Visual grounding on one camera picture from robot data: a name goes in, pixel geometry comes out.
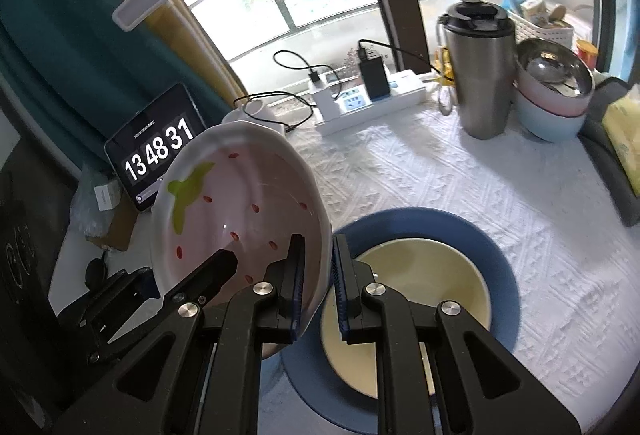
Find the plastic basket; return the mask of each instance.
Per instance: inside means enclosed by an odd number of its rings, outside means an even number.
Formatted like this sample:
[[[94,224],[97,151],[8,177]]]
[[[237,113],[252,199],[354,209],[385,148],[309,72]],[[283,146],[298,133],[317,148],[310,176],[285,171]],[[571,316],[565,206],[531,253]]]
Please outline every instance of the plastic basket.
[[[567,28],[543,29],[525,20],[524,18],[521,18],[513,12],[509,12],[509,17],[516,24],[517,43],[520,43],[522,40],[528,38],[540,38],[543,40],[560,43],[562,46],[567,47],[568,49],[571,49],[574,44],[574,28],[571,26]]]

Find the digital clock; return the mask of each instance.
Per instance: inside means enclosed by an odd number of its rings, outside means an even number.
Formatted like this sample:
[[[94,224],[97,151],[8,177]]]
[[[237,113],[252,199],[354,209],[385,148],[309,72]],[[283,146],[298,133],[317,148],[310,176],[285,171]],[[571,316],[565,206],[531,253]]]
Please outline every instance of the digital clock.
[[[205,129],[190,94],[178,83],[106,142],[104,151],[138,211],[154,203],[175,156]]]

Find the white power strip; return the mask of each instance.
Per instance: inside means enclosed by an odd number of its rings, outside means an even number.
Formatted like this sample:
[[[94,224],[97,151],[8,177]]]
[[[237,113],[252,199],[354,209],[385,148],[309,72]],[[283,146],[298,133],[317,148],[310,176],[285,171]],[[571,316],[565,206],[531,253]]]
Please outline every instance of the white power strip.
[[[388,81],[391,94],[376,101],[370,100],[363,84],[340,94],[336,100],[340,115],[331,120],[325,120],[320,111],[314,108],[316,129],[323,136],[329,135],[382,115],[420,104],[427,98],[424,82],[412,70],[403,70],[392,74],[388,77]]]

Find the screw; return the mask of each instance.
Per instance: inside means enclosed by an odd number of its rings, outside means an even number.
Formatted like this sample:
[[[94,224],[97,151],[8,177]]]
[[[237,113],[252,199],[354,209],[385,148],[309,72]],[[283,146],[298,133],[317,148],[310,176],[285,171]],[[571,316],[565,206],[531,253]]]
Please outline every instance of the screw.
[[[180,305],[178,314],[183,318],[193,318],[198,313],[198,306],[195,303],[185,303]]]
[[[444,312],[447,316],[457,316],[460,314],[460,305],[455,301],[445,301],[442,305],[440,305],[442,312]]]
[[[380,296],[386,292],[386,287],[382,283],[369,283],[365,290],[372,296]]]
[[[254,285],[254,292],[256,294],[266,295],[271,294],[271,291],[273,291],[273,285],[268,281],[258,281],[258,283]]]

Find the textured tablecloth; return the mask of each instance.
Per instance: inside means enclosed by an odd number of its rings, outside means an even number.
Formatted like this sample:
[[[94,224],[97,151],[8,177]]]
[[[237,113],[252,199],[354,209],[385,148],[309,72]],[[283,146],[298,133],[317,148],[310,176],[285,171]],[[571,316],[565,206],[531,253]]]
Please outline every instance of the textured tablecloth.
[[[583,431],[611,407],[640,360],[640,227],[626,229],[575,139],[544,143],[514,116],[480,141],[428,102],[322,138],[288,135],[311,166],[334,229],[402,206],[445,209],[496,241],[518,281],[515,355]],[[338,434],[286,376],[262,398],[260,433]]]

